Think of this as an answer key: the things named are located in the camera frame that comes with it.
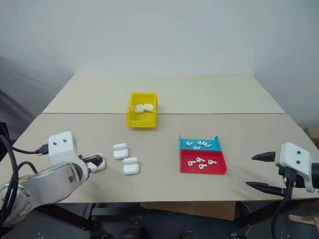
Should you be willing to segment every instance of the table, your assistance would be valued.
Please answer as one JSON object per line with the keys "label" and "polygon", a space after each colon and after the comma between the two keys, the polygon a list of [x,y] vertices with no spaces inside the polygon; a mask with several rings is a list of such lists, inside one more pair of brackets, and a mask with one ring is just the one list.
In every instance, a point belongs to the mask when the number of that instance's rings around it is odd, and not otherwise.
{"label": "table", "polygon": [[[125,111],[132,91],[158,94],[157,128],[126,128]],[[316,162],[319,160],[319,151],[311,140],[252,75],[76,74],[15,146],[34,150],[50,135],[63,131],[74,133],[79,154],[102,153],[107,162],[105,170],[91,174],[63,202],[277,200],[280,197],[245,184],[260,181],[283,186],[274,163],[252,161],[253,155],[274,151],[289,141],[308,150]],[[179,135],[203,139],[218,135],[227,173],[180,173]],[[112,157],[112,145],[122,142],[129,145],[130,156],[141,161],[137,175],[125,176],[122,163]],[[18,162],[32,161],[38,169],[50,165],[47,155],[21,156],[17,156]],[[9,160],[3,160],[1,167],[9,168]],[[24,173],[31,171],[25,167],[21,170]],[[0,183],[6,182],[10,174],[3,171]],[[294,199],[315,197],[317,194],[294,189]]]}

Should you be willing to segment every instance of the black cable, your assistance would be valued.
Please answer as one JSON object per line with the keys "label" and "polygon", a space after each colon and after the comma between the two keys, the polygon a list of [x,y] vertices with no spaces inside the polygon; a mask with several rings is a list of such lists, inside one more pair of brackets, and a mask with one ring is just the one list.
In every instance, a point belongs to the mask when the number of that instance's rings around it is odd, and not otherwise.
{"label": "black cable", "polygon": [[36,150],[36,151],[25,151],[25,150],[18,149],[18,148],[15,148],[15,147],[12,147],[12,149],[14,151],[19,152],[19,153],[25,153],[25,154],[38,154],[39,153],[39,150]]}
{"label": "black cable", "polygon": [[276,221],[277,221],[278,216],[280,215],[280,213],[284,209],[284,207],[286,205],[286,202],[288,201],[288,199],[290,197],[292,189],[293,188],[291,186],[287,186],[285,198],[283,199],[283,201],[277,207],[277,209],[276,209],[276,211],[274,213],[273,219],[271,220],[271,235],[272,235],[273,239],[277,239],[276,232],[275,232]]}
{"label": "black cable", "polygon": [[4,145],[6,148],[8,155],[10,157],[11,165],[12,165],[12,177],[9,182],[9,186],[7,189],[7,192],[4,197],[3,205],[1,208],[1,218],[0,218],[0,226],[2,226],[3,222],[6,220],[8,215],[10,215],[11,210],[13,208],[17,191],[18,191],[18,170],[17,170],[17,164],[15,160],[15,156],[12,150],[12,146],[10,142],[3,136],[0,135],[0,142]]}
{"label": "black cable", "polygon": [[18,171],[19,171],[24,165],[26,165],[26,164],[30,166],[30,168],[32,169],[32,171],[33,171],[34,173],[38,173],[38,171],[36,170],[35,166],[34,166],[31,162],[29,162],[29,161],[24,161],[24,162],[20,163],[20,164],[18,165],[18,167],[17,167]]}

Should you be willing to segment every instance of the red tray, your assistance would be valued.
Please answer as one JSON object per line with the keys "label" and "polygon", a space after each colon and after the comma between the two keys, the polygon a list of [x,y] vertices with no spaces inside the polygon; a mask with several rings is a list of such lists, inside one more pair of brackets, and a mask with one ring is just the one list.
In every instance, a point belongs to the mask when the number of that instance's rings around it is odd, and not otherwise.
{"label": "red tray", "polygon": [[[200,157],[206,162],[195,163],[193,166],[189,166],[189,161],[196,161],[196,158]],[[211,159],[216,161],[217,164],[209,165],[207,162]],[[227,172],[227,166],[222,151],[205,151],[205,150],[180,150],[180,172],[181,173],[203,173],[203,174],[225,174]],[[200,170],[199,164],[207,164],[207,167]]]}

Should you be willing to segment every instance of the white wall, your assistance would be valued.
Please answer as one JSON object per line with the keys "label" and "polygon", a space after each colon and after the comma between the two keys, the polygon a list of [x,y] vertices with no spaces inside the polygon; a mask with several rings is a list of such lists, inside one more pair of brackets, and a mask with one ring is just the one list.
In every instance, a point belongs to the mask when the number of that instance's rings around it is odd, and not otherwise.
{"label": "white wall", "polygon": [[254,73],[319,126],[318,0],[1,0],[0,57],[20,72],[2,91],[34,116],[73,72]]}

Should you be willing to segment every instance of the yellow bin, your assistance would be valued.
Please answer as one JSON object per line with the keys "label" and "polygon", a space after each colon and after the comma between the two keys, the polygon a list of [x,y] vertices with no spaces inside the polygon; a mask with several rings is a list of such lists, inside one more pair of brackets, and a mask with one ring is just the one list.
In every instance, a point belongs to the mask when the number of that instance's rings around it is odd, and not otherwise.
{"label": "yellow bin", "polygon": [[[154,106],[153,112],[135,113],[135,105],[145,103]],[[156,93],[131,93],[128,111],[126,113],[127,127],[155,128],[158,110],[158,96]]]}

